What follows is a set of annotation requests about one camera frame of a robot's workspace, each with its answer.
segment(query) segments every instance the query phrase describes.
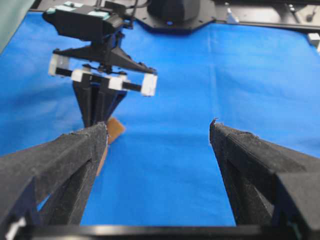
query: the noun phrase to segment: blue cloth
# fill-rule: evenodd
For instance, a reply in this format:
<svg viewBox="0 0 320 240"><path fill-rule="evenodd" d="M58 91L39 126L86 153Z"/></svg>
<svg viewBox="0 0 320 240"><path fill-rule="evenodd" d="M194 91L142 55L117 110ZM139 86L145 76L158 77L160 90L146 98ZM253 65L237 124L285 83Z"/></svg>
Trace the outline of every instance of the blue cloth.
<svg viewBox="0 0 320 240"><path fill-rule="evenodd" d="M158 87L152 98L129 92L116 109L126 132L109 148L83 225L234 225L209 143L214 117L320 157L320 56L305 35L223 24L125 33L122 48L158 70ZM1 154L83 126L70 79L47 72L53 49L84 44L28 14L0 57Z"/></svg>

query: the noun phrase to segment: cable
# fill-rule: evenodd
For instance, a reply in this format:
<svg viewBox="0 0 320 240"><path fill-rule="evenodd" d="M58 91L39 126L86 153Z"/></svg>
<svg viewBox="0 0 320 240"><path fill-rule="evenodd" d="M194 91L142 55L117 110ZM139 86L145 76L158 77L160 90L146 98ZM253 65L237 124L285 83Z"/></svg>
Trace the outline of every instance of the cable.
<svg viewBox="0 0 320 240"><path fill-rule="evenodd" d="M144 4L137 5L137 9L148 7L151 4L152 0L147 0ZM135 5L127 6L126 9L133 9L135 8Z"/></svg>
<svg viewBox="0 0 320 240"><path fill-rule="evenodd" d="M306 16L306 21L307 21L307 22L312 22L312 21L313 21L314 16L315 16L316 13L317 13L318 7L319 7L319 6L316 5L316 6L314 7L312 13L311 13L311 14L308 14L308 15Z"/></svg>

